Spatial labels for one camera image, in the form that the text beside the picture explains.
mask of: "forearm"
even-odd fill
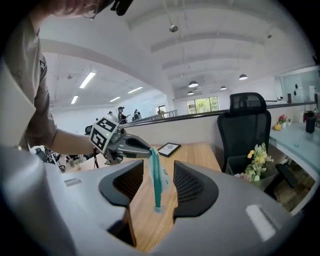
[[[45,145],[50,150],[63,155],[82,155],[93,153],[94,146],[89,136],[77,135],[58,129],[51,145]]]

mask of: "picture frame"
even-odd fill
[[[181,147],[181,144],[168,142],[158,149],[158,152],[161,156],[169,158],[178,148]]]

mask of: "glasses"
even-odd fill
[[[96,3],[94,3],[94,4],[86,6],[86,8],[90,8],[91,10],[89,12],[85,13],[83,15],[83,17],[85,17],[87,19],[90,19],[90,20],[93,20],[96,17],[97,13],[98,13],[99,0],[97,0]]]

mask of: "teal zipper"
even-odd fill
[[[161,193],[162,193],[162,182],[160,175],[160,161],[159,161],[159,153],[155,148],[151,148],[151,157],[152,157],[152,165],[153,165],[153,186],[154,186],[154,199],[155,199],[155,207],[161,207]]]

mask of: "tabletop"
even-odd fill
[[[320,128],[308,133],[305,123],[292,123],[281,131],[271,130],[270,140],[291,151],[320,175]]]
[[[208,143],[183,144],[170,157],[160,157],[160,163],[171,176],[171,184],[161,195],[161,205],[164,213],[155,213],[155,193],[148,161],[143,163],[143,182],[135,197],[130,203],[131,221],[136,238],[136,249],[143,252],[150,251],[172,229],[174,209],[178,206],[177,190],[173,183],[174,161],[183,161],[191,164],[221,172],[217,159]],[[123,163],[132,158],[124,158]],[[106,159],[103,155],[97,155],[99,167],[104,165]],[[80,164],[80,169],[73,168],[69,172],[89,171],[94,168],[94,159],[91,158]]]

